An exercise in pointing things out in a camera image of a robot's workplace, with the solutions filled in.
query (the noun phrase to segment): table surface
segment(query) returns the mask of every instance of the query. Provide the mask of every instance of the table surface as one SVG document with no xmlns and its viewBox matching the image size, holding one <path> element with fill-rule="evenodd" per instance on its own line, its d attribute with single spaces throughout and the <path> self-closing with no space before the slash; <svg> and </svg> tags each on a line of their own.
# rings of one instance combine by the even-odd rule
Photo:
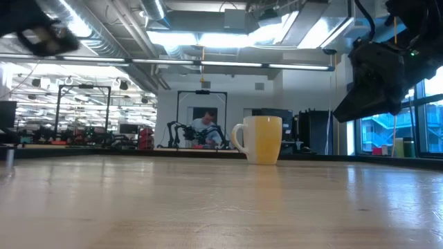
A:
<svg viewBox="0 0 443 249">
<path fill-rule="evenodd" d="M 0 168 L 0 248 L 443 248 L 443 174 L 78 156 Z"/>
</svg>

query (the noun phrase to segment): yellow mug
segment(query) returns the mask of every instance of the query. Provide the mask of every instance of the yellow mug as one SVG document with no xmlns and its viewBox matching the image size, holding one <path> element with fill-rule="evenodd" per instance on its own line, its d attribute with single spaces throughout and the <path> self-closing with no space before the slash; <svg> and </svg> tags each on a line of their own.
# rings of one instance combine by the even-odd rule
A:
<svg viewBox="0 0 443 249">
<path fill-rule="evenodd" d="M 243 129 L 244 147 L 238 143 L 237 132 Z M 231 133 L 234 145 L 246 154 L 250 164 L 274 165 L 282 145 L 282 118 L 253 116 L 235 125 Z"/>
</svg>

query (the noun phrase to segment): pipe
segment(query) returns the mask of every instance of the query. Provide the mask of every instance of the pipe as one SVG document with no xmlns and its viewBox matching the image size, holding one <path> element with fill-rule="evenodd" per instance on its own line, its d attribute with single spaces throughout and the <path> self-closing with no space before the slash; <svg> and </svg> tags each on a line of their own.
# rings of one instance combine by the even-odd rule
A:
<svg viewBox="0 0 443 249">
<path fill-rule="evenodd" d="M 140 0 L 140 4 L 147 18 L 154 21 L 165 18 L 165 8 L 162 0 Z"/>
<path fill-rule="evenodd" d="M 132 27 L 136 30 L 138 35 L 140 35 L 141 39 L 145 42 L 146 46 L 152 51 L 152 54 L 155 58 L 159 57 L 159 54 L 157 53 L 155 46 L 147 36 L 146 30 L 142 30 L 138 24 L 138 22 L 135 20 L 135 18 L 132 16 L 131 12 L 128 10 L 127 6 L 121 1 L 121 0 L 112 0 L 116 2 L 116 5 L 118 6 L 118 9 L 126 16 L 126 18 L 129 20 L 129 22 L 132 24 Z"/>
<path fill-rule="evenodd" d="M 134 38 L 136 43 L 141 47 L 143 52 L 148 57 L 153 57 L 154 54 L 152 51 L 146 46 L 145 43 L 140 39 L 140 37 L 134 32 L 134 29 L 129 25 L 129 23 L 126 21 L 126 19 L 123 17 L 123 15 L 120 13 L 120 11 L 117 9 L 116 5 L 114 4 L 114 1 L 112 0 L 106 0 L 108 3 L 108 6 L 114 11 L 118 17 L 118 19 L 122 22 L 123 26 L 126 28 L 126 30 L 129 32 L 129 34 Z"/>
<path fill-rule="evenodd" d="M 86 7 L 82 1 L 78 0 L 38 0 L 38 3 L 45 12 L 57 16 L 66 24 L 79 24 L 82 30 L 80 33 L 90 31 L 88 38 L 82 43 L 101 57 L 130 57 L 130 54 L 118 43 L 111 33 L 103 26 L 102 22 Z M 157 92 L 159 87 L 146 75 L 143 70 L 136 65 L 129 65 L 122 68 L 124 72 L 135 79 L 135 83 L 144 91 Z"/>
</svg>

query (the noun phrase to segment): man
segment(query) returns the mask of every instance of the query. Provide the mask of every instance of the man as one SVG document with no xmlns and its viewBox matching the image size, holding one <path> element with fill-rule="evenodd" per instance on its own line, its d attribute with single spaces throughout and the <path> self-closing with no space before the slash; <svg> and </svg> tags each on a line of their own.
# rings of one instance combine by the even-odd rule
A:
<svg viewBox="0 0 443 249">
<path fill-rule="evenodd" d="M 201 132 L 204 129 L 215 125 L 213 123 L 214 117 L 215 113 L 213 111 L 207 111 L 204 117 L 194 119 L 191 123 L 191 127 L 195 131 Z M 220 145 L 221 143 L 222 138 L 220 138 L 220 135 L 216 131 L 212 131 L 206 136 L 206 144 L 210 147 L 215 147 L 215 145 Z"/>
</svg>

